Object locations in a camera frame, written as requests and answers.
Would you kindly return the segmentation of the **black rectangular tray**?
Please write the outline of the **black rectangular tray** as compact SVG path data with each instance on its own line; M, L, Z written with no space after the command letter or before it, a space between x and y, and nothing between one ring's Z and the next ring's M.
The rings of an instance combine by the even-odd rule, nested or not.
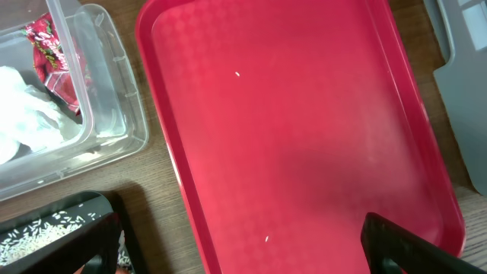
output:
M114 192L99 193L95 191L84 191L65 197L16 218L2 222L1 233L11 228L19 228L36 218L47 217L59 210L69 210L75 213L98 212L102 216L112 212L117 213L123 227L123 232L119 240L120 247L115 273L146 273L148 271L126 207L121 197Z

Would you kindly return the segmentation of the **red snack wrapper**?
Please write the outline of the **red snack wrapper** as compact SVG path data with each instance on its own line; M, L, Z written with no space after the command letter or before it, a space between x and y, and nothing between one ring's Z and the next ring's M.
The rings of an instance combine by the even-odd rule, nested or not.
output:
M25 25L21 32L33 45L33 68L40 81L51 95L59 98L76 116L80 115L67 58L51 14L41 15Z

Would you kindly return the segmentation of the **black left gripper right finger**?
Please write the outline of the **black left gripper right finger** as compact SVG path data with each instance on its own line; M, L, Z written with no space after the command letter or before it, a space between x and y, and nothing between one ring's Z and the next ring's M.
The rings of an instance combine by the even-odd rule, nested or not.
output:
M371 273L485 274L373 212L365 216L361 245Z

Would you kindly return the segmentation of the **pile of white rice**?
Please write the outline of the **pile of white rice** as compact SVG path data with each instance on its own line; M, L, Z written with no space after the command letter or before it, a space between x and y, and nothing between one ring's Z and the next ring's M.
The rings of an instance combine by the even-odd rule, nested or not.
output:
M36 218L19 228L2 232L1 270L101 216L98 212L75 213L59 210L47 217Z

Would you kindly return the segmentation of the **clear plastic waste bin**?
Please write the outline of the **clear plastic waste bin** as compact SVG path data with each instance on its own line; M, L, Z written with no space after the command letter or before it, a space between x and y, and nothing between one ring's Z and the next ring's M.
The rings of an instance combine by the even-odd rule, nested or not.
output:
M49 12L67 58L80 104L76 116L51 95L33 68L33 45L21 29ZM116 161L143 149L148 124L129 58L108 11L78 1L3 1L1 67L48 94L81 126L73 139L32 152L21 145L1 163L1 198L6 200Z

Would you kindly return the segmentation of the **red plastic tray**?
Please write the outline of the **red plastic tray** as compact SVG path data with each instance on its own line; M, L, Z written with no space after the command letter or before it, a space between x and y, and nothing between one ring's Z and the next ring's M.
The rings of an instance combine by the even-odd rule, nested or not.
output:
M465 224L388 2L146 2L135 35L204 269L366 273L376 212Z

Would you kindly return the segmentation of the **grey dishwasher rack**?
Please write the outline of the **grey dishwasher rack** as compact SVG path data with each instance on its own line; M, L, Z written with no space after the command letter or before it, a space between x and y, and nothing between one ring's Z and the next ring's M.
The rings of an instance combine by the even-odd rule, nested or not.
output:
M486 194L486 0L424 0L445 64L434 70L473 187Z

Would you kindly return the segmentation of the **white tissue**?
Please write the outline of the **white tissue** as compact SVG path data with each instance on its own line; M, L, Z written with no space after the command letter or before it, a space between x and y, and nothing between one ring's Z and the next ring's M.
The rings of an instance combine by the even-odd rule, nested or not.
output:
M73 139L81 126L51 97L26 84L15 68L1 67L1 163L26 145L32 152L55 148Z

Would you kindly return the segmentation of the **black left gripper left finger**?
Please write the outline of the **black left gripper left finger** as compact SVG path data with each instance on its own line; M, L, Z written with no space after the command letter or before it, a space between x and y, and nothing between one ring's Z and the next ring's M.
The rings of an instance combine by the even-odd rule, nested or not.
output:
M123 227L117 213L101 218L1 268L3 274L115 273Z

